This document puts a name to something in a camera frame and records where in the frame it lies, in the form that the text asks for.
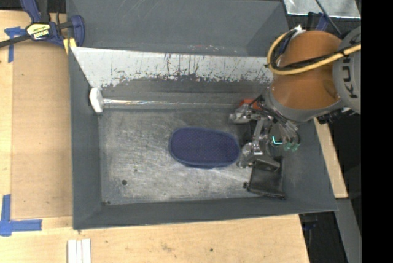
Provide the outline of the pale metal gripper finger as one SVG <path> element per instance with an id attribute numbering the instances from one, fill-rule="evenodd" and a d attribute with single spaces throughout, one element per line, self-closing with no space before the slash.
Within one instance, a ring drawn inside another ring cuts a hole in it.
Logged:
<path id="1" fill-rule="evenodd" d="M 248 142 L 241 148 L 241 155 L 236 165 L 239 168 L 246 168 L 247 166 L 252 165 L 260 156 L 260 146 L 253 142 Z"/>
<path id="2" fill-rule="evenodd" d="M 263 168 L 279 168 L 281 164 L 271 157 L 262 157 L 258 158 L 255 161 L 255 164 L 261 166 Z"/>

